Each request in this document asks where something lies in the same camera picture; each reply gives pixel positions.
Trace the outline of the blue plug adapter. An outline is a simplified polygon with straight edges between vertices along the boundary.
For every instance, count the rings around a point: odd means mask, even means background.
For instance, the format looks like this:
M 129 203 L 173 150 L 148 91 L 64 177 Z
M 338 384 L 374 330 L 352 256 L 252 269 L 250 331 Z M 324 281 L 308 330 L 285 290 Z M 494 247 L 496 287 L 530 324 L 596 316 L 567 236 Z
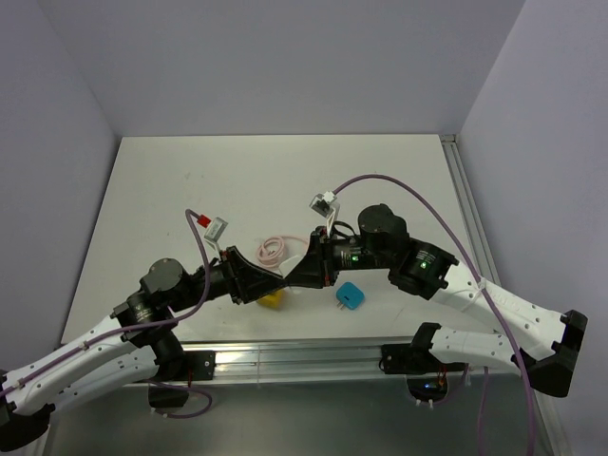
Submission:
M 344 282 L 335 292 L 337 307 L 341 310 L 357 310 L 366 300 L 363 291 L 352 282 Z

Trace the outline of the yellow cube socket adapter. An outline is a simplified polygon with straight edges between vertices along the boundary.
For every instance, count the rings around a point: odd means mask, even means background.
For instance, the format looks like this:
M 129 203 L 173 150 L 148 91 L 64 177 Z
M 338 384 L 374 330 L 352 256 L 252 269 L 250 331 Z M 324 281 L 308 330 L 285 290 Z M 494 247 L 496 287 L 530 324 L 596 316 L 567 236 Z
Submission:
M 282 309 L 285 301 L 285 292 L 279 290 L 271 294 L 266 294 L 256 301 L 256 303 L 264 308 L 279 311 Z

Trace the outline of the white plug adapter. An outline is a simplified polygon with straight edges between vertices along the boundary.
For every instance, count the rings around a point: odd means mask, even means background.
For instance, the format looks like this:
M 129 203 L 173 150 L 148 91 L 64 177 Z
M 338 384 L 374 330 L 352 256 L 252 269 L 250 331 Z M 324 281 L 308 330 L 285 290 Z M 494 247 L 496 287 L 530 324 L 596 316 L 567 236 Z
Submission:
M 283 260 L 278 266 L 277 271 L 283 278 L 286 278 L 290 272 L 300 263 L 303 259 L 303 256 L 291 256 L 285 260 Z

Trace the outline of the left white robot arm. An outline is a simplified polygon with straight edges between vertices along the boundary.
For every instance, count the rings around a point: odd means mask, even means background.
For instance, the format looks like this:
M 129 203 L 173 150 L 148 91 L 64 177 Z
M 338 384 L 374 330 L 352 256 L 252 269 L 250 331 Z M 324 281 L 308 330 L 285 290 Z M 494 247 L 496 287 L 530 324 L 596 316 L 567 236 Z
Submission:
M 126 384 L 181 375 L 185 354 L 173 330 L 206 301 L 228 295 L 249 303 L 286 285 L 233 248 L 193 274 L 175 259 L 156 261 L 139 290 L 94 328 L 38 361 L 2 372 L 2 451 L 36 441 L 61 409 Z

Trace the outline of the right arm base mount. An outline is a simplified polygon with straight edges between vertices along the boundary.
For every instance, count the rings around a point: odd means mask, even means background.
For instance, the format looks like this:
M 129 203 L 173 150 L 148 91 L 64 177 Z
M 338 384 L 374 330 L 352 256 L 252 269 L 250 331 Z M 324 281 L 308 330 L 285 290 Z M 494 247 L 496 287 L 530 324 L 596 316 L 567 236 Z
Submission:
M 442 362 L 411 343 L 385 344 L 380 352 L 378 369 L 385 375 L 402 375 L 416 407 L 434 409 L 446 403 L 468 377 L 467 364 Z

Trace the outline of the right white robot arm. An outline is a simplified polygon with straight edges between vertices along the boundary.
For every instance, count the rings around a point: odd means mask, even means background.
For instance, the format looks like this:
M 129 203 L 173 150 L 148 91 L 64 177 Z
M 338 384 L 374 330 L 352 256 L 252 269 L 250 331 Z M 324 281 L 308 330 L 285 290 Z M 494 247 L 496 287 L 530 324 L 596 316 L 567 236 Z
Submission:
M 412 238 L 384 203 L 365 208 L 352 240 L 312 232 L 307 253 L 286 274 L 291 287 L 332 286 L 342 271 L 385 270 L 400 291 L 444 305 L 486 325 L 463 332 L 424 322 L 411 341 L 381 349 L 386 374 L 456 371 L 464 366 L 525 373 L 533 390 L 562 398 L 570 390 L 587 325 L 584 314 L 544 309 L 477 278 L 449 252 Z

